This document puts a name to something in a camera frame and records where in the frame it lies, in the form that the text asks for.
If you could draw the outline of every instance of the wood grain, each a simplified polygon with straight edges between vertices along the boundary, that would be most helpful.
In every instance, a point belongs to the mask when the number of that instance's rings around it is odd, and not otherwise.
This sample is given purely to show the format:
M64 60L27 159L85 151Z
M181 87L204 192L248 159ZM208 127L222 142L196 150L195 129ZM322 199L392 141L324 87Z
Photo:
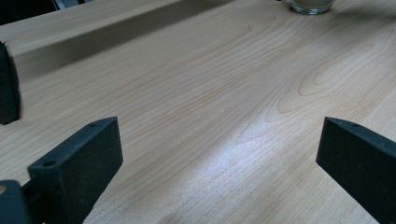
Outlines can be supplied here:
M138 25L170 11L185 15ZM325 116L396 139L395 25L391 0L316 17L277 1L98 0L0 27L23 102L0 128L0 178L25 183L27 165L118 116L124 164L85 223L375 223L315 158Z

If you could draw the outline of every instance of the small hole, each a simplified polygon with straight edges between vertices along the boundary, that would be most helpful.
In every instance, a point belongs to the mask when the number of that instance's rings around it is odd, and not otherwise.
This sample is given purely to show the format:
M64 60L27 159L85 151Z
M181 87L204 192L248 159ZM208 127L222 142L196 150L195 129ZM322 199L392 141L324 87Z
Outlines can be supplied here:
M5 185L0 185L0 194L6 192L7 187Z
M43 166L45 167L51 167L53 165L55 165L56 161L46 161L43 163Z

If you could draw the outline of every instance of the black rubber piece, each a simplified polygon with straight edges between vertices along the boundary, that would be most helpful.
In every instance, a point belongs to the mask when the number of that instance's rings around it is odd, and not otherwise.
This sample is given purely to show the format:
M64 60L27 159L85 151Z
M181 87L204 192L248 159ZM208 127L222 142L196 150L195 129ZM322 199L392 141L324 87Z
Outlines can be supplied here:
M54 10L52 0L0 0L0 25L25 20Z
M0 181L0 204L0 223L32 223L17 181Z
M378 222L396 223L396 143L326 118L317 163Z
M41 192L47 209L46 217L39 212L33 219L46 224L82 223L121 165L117 118L83 127L28 167L27 189ZM40 207L35 203L29 207Z
M18 75L6 46L0 42L0 124L20 118L21 96Z

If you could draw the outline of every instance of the wooden table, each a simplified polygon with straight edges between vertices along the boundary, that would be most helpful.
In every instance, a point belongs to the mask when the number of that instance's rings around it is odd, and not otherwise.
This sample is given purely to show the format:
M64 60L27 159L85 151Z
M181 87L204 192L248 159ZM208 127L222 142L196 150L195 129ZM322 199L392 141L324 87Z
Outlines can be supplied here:
M113 0L0 27L22 119L0 178L118 116L124 164L85 223L375 223L315 163L324 117L396 139L396 1Z

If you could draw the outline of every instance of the glass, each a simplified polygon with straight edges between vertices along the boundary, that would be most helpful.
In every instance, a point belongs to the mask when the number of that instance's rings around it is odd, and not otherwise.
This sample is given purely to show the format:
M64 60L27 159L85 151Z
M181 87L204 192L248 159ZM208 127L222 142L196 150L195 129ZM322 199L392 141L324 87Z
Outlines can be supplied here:
M335 0L291 0L293 9L302 14L318 15L329 11Z

